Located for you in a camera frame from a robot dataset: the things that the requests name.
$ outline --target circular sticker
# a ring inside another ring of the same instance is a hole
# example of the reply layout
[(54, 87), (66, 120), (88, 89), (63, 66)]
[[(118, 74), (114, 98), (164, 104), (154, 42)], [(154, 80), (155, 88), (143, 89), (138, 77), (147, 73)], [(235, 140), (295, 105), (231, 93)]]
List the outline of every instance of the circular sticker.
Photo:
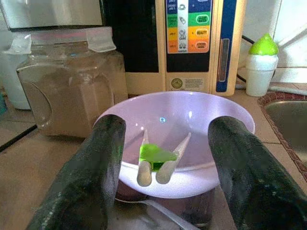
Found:
[(174, 78), (173, 80), (172, 80), (172, 86), (173, 86), (173, 88), (175, 88), (175, 89), (179, 89), (181, 86), (182, 86), (182, 80), (180, 79), (180, 78)]

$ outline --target countertop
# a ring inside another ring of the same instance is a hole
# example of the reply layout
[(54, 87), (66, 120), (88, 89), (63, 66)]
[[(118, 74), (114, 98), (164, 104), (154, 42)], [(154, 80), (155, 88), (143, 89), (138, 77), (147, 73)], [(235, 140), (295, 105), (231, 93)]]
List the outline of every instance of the countertop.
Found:
[[(306, 89), (306, 84), (287, 84), (287, 87)], [(252, 115), (256, 123), (256, 136), (264, 143), (275, 158), (287, 169), (298, 185), (307, 194), (307, 183), (280, 144), (257, 104), (256, 97), (250, 97), (244, 90), (236, 90), (228, 99), (242, 105)], [(9, 109), (0, 116), (0, 145), (34, 125), (30, 112)], [(50, 138), (42, 136), (36, 129), (0, 152), (0, 229), (22, 230), (31, 220), (35, 209), (42, 202), (56, 174), (63, 164), (77, 151), (82, 143), (78, 138)], [(212, 230), (235, 230), (236, 227), (228, 209), (225, 196), (218, 186), (215, 189), (213, 203)], [(142, 207), (134, 207), (140, 212)], [(115, 213), (116, 218), (124, 218)], [(160, 230), (179, 229), (163, 214), (147, 208), (147, 216), (155, 218), (156, 228)], [(110, 223), (110, 230), (122, 229), (115, 222)]]

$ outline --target pink bowl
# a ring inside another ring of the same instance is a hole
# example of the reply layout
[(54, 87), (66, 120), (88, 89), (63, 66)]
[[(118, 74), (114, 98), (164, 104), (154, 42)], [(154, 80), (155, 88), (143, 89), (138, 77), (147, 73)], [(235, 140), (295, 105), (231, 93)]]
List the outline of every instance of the pink bowl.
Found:
[[(127, 124), (120, 180), (131, 188), (155, 197), (184, 198), (207, 192), (219, 184), (208, 144), (209, 123), (219, 116), (241, 120), (254, 133), (251, 115), (240, 105), (223, 97), (200, 92), (158, 92), (123, 101), (101, 116), (115, 114)], [(138, 158), (143, 130), (149, 142), (173, 151), (191, 132), (192, 136), (168, 184), (159, 184), (152, 174), (148, 187), (138, 185)]]

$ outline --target clear plastic lid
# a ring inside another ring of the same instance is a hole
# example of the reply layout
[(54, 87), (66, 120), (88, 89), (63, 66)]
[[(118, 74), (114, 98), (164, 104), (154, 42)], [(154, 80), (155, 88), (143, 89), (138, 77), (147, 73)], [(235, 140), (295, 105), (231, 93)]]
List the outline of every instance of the clear plastic lid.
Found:
[(7, 54), (30, 54), (31, 45), (52, 45), (87, 41), (88, 48), (102, 53), (115, 50), (111, 27), (96, 27), (71, 30), (48, 30), (13, 33), (13, 42)]

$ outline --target glass jar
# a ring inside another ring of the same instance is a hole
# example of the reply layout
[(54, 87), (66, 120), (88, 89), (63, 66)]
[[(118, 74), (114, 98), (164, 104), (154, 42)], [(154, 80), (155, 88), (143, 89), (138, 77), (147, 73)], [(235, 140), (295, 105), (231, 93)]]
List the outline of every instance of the glass jar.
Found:
[(44, 135), (87, 137), (99, 115), (128, 97), (123, 56), (92, 51), (86, 36), (75, 37), (65, 43), (32, 42), (27, 61), (17, 68)]

